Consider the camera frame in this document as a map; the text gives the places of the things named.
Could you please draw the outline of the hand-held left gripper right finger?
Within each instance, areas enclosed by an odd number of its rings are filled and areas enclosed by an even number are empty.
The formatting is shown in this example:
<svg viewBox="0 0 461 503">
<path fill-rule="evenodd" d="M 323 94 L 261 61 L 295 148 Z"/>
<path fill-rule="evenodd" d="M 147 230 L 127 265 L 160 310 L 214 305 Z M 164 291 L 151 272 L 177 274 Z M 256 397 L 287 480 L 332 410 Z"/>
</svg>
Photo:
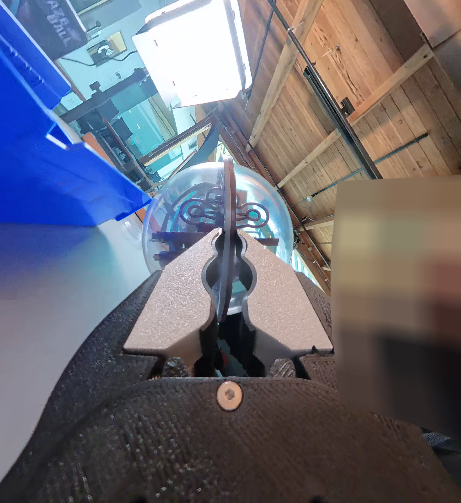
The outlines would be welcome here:
<svg viewBox="0 0 461 503">
<path fill-rule="evenodd" d="M 250 283 L 242 312 L 255 334 L 253 355 L 269 370 L 279 358 L 331 354 L 333 344 L 294 269 L 246 232 L 237 233 Z"/>
</svg>

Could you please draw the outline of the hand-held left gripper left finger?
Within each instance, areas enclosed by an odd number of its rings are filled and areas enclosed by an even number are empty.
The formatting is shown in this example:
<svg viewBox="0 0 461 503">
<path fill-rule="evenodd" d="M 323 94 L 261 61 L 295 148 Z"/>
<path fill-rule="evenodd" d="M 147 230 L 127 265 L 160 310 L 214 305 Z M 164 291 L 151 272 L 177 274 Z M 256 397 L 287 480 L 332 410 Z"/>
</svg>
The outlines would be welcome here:
<svg viewBox="0 0 461 503">
<path fill-rule="evenodd" d="M 220 236 L 210 231 L 160 272 L 125 341 L 127 354 L 177 357 L 194 376 L 216 376 L 216 306 L 205 273 Z"/>
</svg>

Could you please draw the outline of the clear plastic maze ball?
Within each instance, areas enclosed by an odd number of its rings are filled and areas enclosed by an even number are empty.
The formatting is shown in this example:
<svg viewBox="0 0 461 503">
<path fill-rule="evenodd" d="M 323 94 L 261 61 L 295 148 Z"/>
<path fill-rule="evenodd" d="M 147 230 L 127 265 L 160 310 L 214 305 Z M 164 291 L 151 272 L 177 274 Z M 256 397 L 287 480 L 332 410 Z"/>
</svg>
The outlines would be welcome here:
<svg viewBox="0 0 461 503">
<path fill-rule="evenodd" d="M 147 265 L 160 274 L 164 267 L 209 234 L 217 258 L 205 276 L 214 295 L 216 316 L 242 313 L 249 289 L 240 262 L 244 231 L 289 264 L 293 229 L 286 204 L 273 186 L 253 170 L 236 165 L 230 156 L 188 167 L 171 176 L 153 199 L 143 228 Z"/>
</svg>

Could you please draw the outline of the blue plastic bin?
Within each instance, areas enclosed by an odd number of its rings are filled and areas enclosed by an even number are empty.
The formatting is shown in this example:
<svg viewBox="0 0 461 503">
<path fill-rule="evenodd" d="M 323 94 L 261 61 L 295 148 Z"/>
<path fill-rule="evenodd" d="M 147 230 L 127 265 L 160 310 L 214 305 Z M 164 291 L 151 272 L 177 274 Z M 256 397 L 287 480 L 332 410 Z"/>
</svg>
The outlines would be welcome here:
<svg viewBox="0 0 461 503">
<path fill-rule="evenodd" d="M 54 112 L 71 86 L 0 1 L 0 222 L 98 226 L 151 198 Z"/>
</svg>

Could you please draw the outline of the bright light panel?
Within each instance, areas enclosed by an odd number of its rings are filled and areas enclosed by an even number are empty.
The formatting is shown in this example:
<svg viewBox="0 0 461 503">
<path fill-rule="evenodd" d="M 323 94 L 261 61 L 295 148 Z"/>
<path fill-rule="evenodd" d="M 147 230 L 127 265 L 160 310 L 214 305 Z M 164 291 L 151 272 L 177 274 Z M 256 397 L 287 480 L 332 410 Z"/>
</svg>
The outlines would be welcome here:
<svg viewBox="0 0 461 503">
<path fill-rule="evenodd" d="M 238 1 L 176 1 L 132 41 L 167 107 L 230 100 L 252 85 Z"/>
</svg>

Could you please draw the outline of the dark blue cardboard box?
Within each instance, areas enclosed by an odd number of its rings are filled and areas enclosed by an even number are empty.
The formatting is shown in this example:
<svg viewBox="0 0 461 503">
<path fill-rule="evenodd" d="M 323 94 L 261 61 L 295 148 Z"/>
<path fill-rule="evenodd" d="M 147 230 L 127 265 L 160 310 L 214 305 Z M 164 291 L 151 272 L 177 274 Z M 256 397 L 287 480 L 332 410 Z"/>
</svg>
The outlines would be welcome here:
<svg viewBox="0 0 461 503">
<path fill-rule="evenodd" d="M 88 43 L 86 30 L 68 1 L 12 1 L 9 9 L 52 61 Z"/>
</svg>

